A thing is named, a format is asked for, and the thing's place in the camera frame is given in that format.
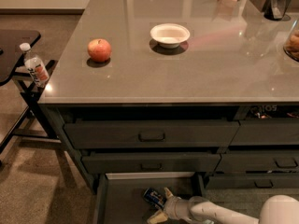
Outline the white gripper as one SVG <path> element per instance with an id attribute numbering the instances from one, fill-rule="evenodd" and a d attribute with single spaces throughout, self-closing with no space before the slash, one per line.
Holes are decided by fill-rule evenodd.
<path id="1" fill-rule="evenodd" d="M 167 199 L 164 205 L 164 211 L 158 210 L 151 217 L 148 218 L 148 224 L 159 224 L 166 222 L 168 218 L 174 220 L 192 221 L 190 213 L 190 202 L 173 195 L 171 190 L 167 187 L 164 188 L 164 194 Z"/>

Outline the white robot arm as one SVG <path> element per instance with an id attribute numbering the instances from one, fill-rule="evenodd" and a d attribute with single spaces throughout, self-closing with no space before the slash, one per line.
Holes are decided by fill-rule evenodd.
<path id="1" fill-rule="evenodd" d="M 156 208 L 156 212 L 147 219 L 148 224 L 163 224 L 170 220 L 186 224 L 299 224 L 299 202 L 287 195 L 267 199 L 256 217 L 201 196 L 183 199 L 169 188 L 164 188 L 164 195 L 148 188 L 143 198 Z"/>

